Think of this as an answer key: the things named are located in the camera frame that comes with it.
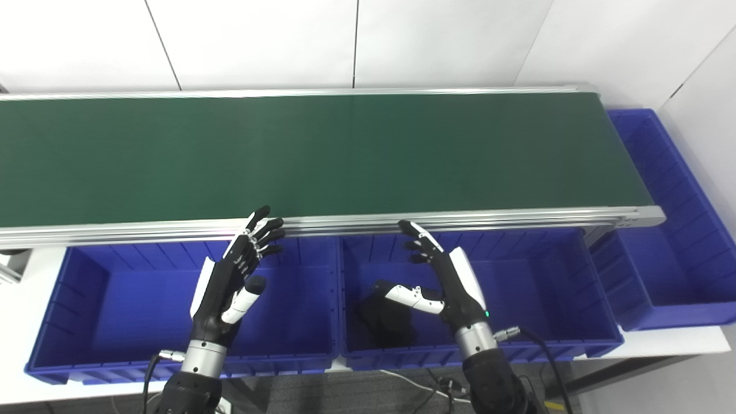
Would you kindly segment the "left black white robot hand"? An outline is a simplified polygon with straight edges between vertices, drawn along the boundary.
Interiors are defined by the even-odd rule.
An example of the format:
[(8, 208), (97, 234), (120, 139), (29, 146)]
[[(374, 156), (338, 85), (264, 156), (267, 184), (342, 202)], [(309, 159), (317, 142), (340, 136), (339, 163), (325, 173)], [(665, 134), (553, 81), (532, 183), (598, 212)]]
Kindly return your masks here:
[(248, 306), (236, 305), (238, 298), (257, 299), (266, 280), (254, 275), (261, 260), (282, 251), (273, 241), (283, 239), (283, 219), (270, 219), (271, 208), (263, 205), (249, 217), (213, 269), (201, 302), (193, 316), (192, 341), (229, 347), (236, 338)]

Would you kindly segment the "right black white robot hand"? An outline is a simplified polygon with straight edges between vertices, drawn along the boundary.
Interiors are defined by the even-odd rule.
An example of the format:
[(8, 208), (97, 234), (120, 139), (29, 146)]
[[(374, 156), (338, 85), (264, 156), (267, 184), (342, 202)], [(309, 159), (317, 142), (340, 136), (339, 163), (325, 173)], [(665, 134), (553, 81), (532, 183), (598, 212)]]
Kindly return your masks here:
[(470, 260), (460, 247), (447, 251), (418, 223), (400, 220), (401, 232), (410, 236), (407, 249), (413, 252), (412, 263), (426, 263), (437, 277), (441, 294), (432, 296), (421, 286), (410, 287), (377, 280), (373, 291), (395, 303), (422, 312), (439, 315), (453, 333), (462, 330), (490, 331), (485, 299)]

